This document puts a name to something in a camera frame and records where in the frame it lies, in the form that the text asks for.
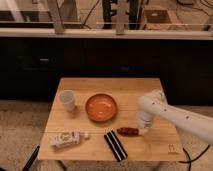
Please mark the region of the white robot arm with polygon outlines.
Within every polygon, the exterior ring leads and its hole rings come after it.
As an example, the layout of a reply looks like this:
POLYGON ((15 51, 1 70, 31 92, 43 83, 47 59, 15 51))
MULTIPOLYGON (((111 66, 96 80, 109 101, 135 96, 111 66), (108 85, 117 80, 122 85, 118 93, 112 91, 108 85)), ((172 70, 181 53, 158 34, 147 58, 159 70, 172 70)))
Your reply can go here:
POLYGON ((213 145, 213 118, 169 105, 161 90, 153 90, 140 96, 139 127, 150 128, 155 116, 161 116, 178 128, 190 132, 209 145, 213 145))

